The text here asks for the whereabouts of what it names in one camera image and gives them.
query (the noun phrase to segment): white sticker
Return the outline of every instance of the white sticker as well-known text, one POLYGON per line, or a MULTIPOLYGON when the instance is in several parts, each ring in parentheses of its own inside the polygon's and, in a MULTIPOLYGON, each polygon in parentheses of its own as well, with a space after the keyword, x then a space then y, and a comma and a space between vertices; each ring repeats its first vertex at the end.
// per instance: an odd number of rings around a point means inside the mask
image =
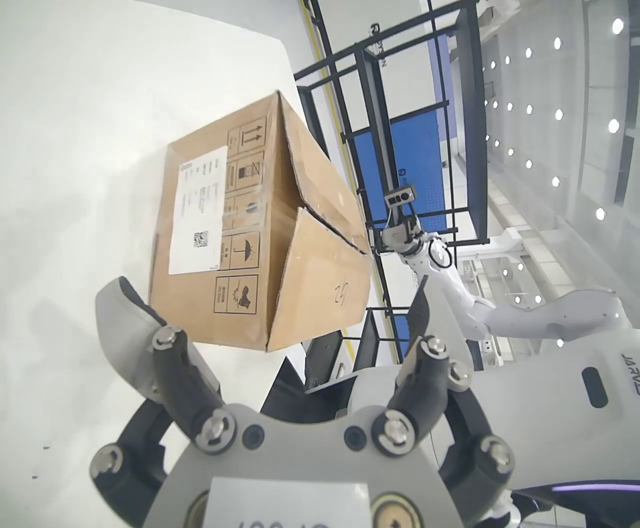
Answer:
POLYGON ((366 484, 214 478, 203 528, 371 528, 366 484))
POLYGON ((220 267, 226 174, 227 146, 180 165, 169 275, 220 267))

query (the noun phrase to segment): box flap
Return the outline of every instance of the box flap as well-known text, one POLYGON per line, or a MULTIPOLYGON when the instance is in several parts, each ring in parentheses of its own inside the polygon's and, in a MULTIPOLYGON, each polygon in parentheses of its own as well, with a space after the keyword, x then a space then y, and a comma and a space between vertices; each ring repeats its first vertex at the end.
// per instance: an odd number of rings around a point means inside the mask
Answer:
POLYGON ((319 219, 365 254, 371 253, 360 206, 348 185, 282 94, 282 113, 300 195, 319 219))
POLYGON ((370 284, 369 256, 299 209, 268 350, 359 323, 370 284))

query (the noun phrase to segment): umbrella symbol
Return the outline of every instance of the umbrella symbol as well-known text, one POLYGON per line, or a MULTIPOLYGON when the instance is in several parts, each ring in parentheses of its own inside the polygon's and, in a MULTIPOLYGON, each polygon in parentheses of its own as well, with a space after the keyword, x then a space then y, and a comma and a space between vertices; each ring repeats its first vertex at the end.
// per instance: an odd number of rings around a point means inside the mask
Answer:
POLYGON ((249 240, 245 240, 244 241, 244 250, 243 249, 239 249, 236 250, 234 249, 234 253, 244 253, 244 261, 248 261, 249 257, 251 257, 251 255, 253 255, 253 249, 251 248, 251 244, 249 243, 249 240))

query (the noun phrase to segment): black cable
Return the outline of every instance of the black cable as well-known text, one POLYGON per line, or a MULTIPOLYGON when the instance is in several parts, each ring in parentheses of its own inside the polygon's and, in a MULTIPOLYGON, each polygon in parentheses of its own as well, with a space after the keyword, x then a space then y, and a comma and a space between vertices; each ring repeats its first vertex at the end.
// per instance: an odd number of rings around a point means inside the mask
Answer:
POLYGON ((444 250, 447 252, 448 256, 449 256, 449 263, 444 266, 443 264, 438 262, 438 259, 435 259, 433 257, 433 254, 431 253, 431 246, 433 246, 433 242, 435 241, 435 238, 432 238, 431 240, 429 240, 429 246, 427 246, 427 252, 429 253, 429 258, 431 259, 431 261, 438 266, 440 269, 447 269, 450 268, 453 265, 453 257, 451 256, 451 252, 449 251, 449 248, 444 246, 444 250))

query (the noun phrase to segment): metal bolt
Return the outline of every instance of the metal bolt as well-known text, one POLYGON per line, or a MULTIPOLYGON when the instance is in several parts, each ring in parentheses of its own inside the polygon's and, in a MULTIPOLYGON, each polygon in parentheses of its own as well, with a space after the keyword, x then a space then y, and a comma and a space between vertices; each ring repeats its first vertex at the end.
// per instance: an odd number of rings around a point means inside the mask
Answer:
POLYGON ((216 454, 227 449, 235 437, 236 421, 233 415, 225 409, 218 408, 202 424, 195 443, 202 452, 216 454))
POLYGON ((210 442, 219 440, 224 431, 225 421, 223 418, 220 418, 218 416, 211 417, 209 420, 207 420, 205 426, 202 428, 202 434, 210 442))
POLYGON ((498 436, 486 436, 480 443, 480 450, 489 455, 498 473, 506 475, 513 471, 515 460, 507 443, 498 436))
POLYGON ((175 326, 163 326, 156 332, 156 341, 161 345, 168 345, 175 342, 180 330, 175 326))
POLYGON ((449 389, 455 392, 464 392, 471 385, 471 373, 462 362, 451 360, 449 366, 449 389))
POLYGON ((469 377, 469 375, 464 372, 464 370, 460 367, 458 363, 451 364, 451 377, 456 380, 465 380, 469 377))
POLYGON ((415 431, 404 414, 394 409, 385 410, 372 427, 374 444, 382 453, 402 456, 415 446, 415 431))
POLYGON ((429 350, 434 354, 444 354, 447 351, 444 341, 435 336, 432 336, 427 340, 427 347, 429 347, 429 350))
POLYGON ((89 466, 89 473, 95 479, 103 473, 116 474, 122 468, 124 454, 116 444, 107 444, 101 447, 94 455, 89 466))
POLYGON ((489 448, 489 455, 498 466, 508 466, 511 461, 509 450, 502 444, 495 443, 489 448))
POLYGON ((408 429, 400 420, 388 420, 385 423, 385 435, 396 445, 402 445, 408 437, 408 429))
POLYGON ((172 344, 178 338, 178 333, 182 329, 177 326, 171 326, 170 324, 163 326, 156 332, 152 341, 152 347, 156 350, 170 349, 172 344))

